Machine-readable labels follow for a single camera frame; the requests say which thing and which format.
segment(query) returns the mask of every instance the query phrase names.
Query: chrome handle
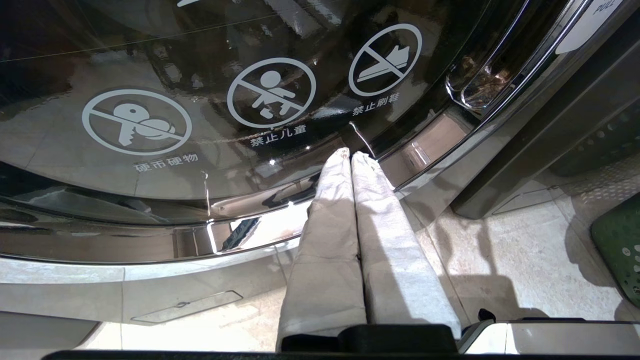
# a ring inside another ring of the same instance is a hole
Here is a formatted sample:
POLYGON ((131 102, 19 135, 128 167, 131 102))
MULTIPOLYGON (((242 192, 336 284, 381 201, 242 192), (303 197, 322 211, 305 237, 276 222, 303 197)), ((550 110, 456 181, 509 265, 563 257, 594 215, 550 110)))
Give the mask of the chrome handle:
POLYGON ((512 74, 504 67, 497 69, 501 68, 496 66, 497 58, 512 44, 509 39, 528 6, 529 0, 526 0, 493 49, 472 51, 474 55, 463 56, 460 63, 451 69, 445 86, 453 101, 468 110, 480 110, 491 104, 508 85, 512 74))

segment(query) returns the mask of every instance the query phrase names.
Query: shoe icon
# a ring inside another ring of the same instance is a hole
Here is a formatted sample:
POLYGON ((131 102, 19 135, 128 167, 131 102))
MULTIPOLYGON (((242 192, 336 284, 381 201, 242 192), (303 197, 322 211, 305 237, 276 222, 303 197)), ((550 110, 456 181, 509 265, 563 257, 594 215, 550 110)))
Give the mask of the shoe icon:
POLYGON ((358 79, 356 82, 365 81, 371 78, 375 78, 376 76, 384 75, 388 72, 391 72, 391 65, 396 67, 397 69, 401 69, 406 66, 409 60, 409 47, 405 47, 400 49, 398 45, 391 50, 391 53, 387 55, 385 58, 388 63, 379 62, 368 69, 363 70, 360 75, 358 75, 358 79))

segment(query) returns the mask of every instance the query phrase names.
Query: washing machine door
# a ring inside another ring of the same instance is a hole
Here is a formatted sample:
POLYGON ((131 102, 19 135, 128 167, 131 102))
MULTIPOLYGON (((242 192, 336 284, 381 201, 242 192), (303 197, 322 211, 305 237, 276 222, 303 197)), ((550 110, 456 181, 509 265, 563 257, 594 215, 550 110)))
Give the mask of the washing machine door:
MULTIPOLYGON (((455 134, 444 155, 523 81, 518 71, 540 44, 557 45, 586 9, 437 0, 0 6, 0 217, 8 238, 28 232, 5 240, 3 253, 116 262, 127 251, 53 249, 62 238, 104 246, 107 236, 114 249, 162 238, 161 255, 122 260, 161 261, 295 237, 303 207, 300 216, 256 217, 311 199, 335 149, 382 159, 453 105, 466 120, 441 128, 455 134), (274 224, 289 225, 246 245, 274 224), (46 244, 20 247, 38 231, 46 244), (198 236, 206 250, 176 245, 198 236)), ((159 249, 156 240, 145 248, 159 249)))

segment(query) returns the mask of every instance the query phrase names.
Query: appliance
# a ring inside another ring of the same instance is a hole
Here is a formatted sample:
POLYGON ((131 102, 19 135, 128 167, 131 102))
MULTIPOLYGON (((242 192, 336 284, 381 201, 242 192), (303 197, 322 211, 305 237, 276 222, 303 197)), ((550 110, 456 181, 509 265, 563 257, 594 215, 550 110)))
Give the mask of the appliance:
POLYGON ((561 195, 620 203, 640 192, 638 31, 635 11, 460 193, 452 209, 482 218, 561 195))
POLYGON ((0 6, 0 311, 152 324, 283 286, 338 147, 424 226, 638 4, 0 6))

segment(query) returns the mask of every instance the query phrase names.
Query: glass door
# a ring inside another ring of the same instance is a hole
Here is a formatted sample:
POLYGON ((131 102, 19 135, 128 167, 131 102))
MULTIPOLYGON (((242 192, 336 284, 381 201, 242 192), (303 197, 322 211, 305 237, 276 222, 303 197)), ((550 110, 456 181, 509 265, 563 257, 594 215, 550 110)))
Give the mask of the glass door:
POLYGON ((333 150, 384 156, 451 97, 479 124, 565 3, 0 6, 3 201, 194 224, 308 199, 333 150))

